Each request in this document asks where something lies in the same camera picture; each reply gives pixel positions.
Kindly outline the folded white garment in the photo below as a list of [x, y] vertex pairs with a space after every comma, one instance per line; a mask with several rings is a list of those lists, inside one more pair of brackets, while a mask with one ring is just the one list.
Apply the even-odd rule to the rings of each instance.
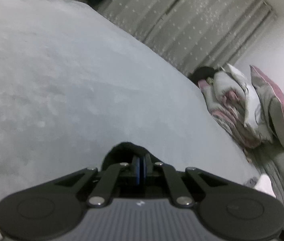
[[275, 193], [273, 192], [272, 183], [268, 175], [262, 174], [258, 180], [256, 185], [253, 187], [255, 190], [263, 192], [267, 195], [270, 195], [276, 198]]

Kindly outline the black item behind quilt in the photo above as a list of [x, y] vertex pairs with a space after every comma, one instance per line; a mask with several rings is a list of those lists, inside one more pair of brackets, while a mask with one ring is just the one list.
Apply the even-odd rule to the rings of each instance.
[[202, 66], [197, 68], [192, 74], [188, 76], [188, 79], [198, 86], [200, 80], [206, 80], [207, 78], [213, 78], [214, 74], [218, 72], [217, 69], [209, 66]]

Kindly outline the grey bed sheet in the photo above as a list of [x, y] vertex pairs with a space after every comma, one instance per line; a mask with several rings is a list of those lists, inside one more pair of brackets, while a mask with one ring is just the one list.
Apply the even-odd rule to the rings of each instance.
[[198, 87], [88, 5], [0, 0], [0, 200], [99, 167], [123, 141], [178, 170], [259, 174]]

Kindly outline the pink grey pillow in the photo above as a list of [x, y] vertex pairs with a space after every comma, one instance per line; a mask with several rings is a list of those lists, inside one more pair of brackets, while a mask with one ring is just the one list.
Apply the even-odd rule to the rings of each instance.
[[284, 148], [284, 94], [261, 69], [251, 65], [250, 70], [251, 83], [262, 104], [268, 129]]

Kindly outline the grey dotted curtain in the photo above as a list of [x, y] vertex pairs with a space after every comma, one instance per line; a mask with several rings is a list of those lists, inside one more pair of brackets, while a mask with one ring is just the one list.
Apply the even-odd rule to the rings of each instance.
[[97, 10], [186, 76], [235, 64], [276, 19], [265, 0], [105, 0]]

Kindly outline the folded grey garment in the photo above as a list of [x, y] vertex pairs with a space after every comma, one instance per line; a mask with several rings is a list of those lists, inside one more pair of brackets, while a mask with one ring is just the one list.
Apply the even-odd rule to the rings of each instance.
[[249, 187], [249, 188], [254, 188], [257, 184], [257, 181], [258, 181], [257, 177], [252, 177], [244, 183], [244, 186]]

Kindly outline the folded pink white quilt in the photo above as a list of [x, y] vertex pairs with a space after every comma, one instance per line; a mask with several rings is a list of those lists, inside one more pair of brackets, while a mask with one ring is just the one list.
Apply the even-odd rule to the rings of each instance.
[[243, 148], [273, 142], [260, 99], [247, 77], [231, 64], [197, 82], [207, 110]]

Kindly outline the black garment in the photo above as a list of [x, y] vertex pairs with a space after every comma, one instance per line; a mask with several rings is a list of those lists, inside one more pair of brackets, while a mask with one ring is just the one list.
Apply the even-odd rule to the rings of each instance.
[[122, 142], [114, 146], [105, 156], [101, 165], [101, 174], [113, 164], [126, 162], [131, 164], [134, 157], [139, 158], [143, 163], [146, 155], [150, 156], [151, 163], [162, 162], [142, 146], [135, 145], [131, 142]]

